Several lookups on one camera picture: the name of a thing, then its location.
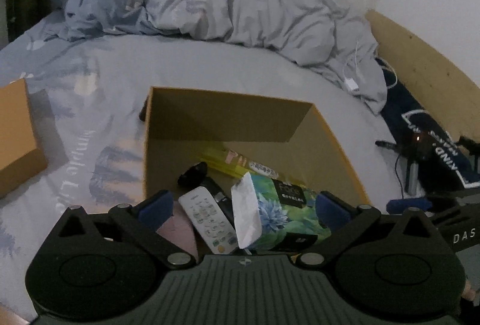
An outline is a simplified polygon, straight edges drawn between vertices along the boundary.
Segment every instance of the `wooden headboard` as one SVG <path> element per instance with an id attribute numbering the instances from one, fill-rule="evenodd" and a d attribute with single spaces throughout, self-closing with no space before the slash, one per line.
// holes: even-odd
<path id="1" fill-rule="evenodd" d="M 384 15 L 366 18 L 380 44 L 379 55 L 399 80 L 454 140 L 480 142 L 480 88 L 434 48 Z"/>

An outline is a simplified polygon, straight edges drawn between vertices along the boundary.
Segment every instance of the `black cable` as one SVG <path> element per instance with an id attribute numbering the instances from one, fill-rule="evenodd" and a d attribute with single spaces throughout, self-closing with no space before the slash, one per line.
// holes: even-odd
<path id="1" fill-rule="evenodd" d="M 395 161 L 395 176 L 397 176 L 398 183 L 400 184 L 400 190 L 402 191 L 402 199 L 404 199 L 402 181 L 400 180 L 400 176 L 398 175 L 398 172 L 397 172 L 397 165 L 399 160 L 400 160 L 400 155 L 398 155 L 397 160 Z"/>

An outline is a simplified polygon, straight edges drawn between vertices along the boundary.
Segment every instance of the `green tissue package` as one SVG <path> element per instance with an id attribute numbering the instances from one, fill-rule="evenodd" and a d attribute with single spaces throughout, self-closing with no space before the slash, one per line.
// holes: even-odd
<path id="1" fill-rule="evenodd" d="M 256 251 L 302 251 L 331 235 L 315 212 L 317 193 L 246 173 L 232 187 L 238 246 Z"/>

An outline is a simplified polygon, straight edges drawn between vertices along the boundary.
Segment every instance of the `black label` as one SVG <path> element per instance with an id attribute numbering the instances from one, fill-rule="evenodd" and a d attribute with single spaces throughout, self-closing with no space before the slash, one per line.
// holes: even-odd
<path id="1" fill-rule="evenodd" d="M 277 190 L 278 200 L 281 204 L 303 208 L 307 204 L 303 190 L 299 186 L 286 184 L 283 181 L 273 180 Z"/>
<path id="2" fill-rule="evenodd" d="M 311 234 L 287 233 L 282 242 L 271 250 L 276 252 L 299 252 L 312 246 L 317 239 L 318 236 Z"/>

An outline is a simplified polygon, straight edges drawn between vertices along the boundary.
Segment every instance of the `person's hand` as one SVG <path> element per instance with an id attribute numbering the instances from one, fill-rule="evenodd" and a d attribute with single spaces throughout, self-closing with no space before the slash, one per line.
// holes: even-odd
<path id="1" fill-rule="evenodd" d="M 462 292 L 462 298 L 473 302 L 477 297 L 477 291 L 472 289 L 472 285 L 469 280 L 465 283 L 465 289 Z"/>

